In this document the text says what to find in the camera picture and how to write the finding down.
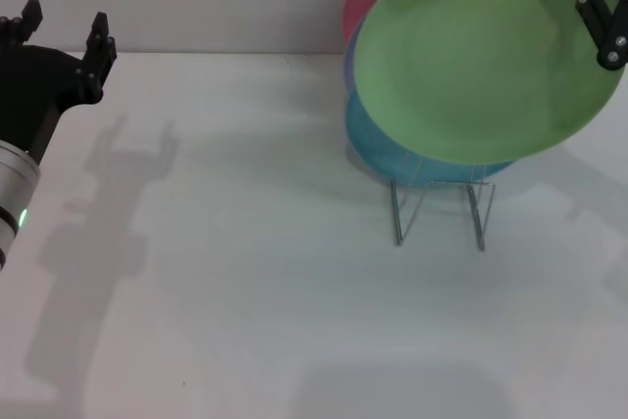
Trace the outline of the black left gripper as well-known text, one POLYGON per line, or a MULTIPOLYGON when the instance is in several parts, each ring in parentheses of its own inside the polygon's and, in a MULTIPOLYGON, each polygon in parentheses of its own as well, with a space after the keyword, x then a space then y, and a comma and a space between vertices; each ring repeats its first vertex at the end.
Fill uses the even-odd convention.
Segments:
POLYGON ((0 18, 1 139, 39 164, 65 110, 96 104, 117 59, 108 17, 99 12, 80 60, 40 46, 21 46, 43 20, 40 2, 28 0, 19 17, 0 18))

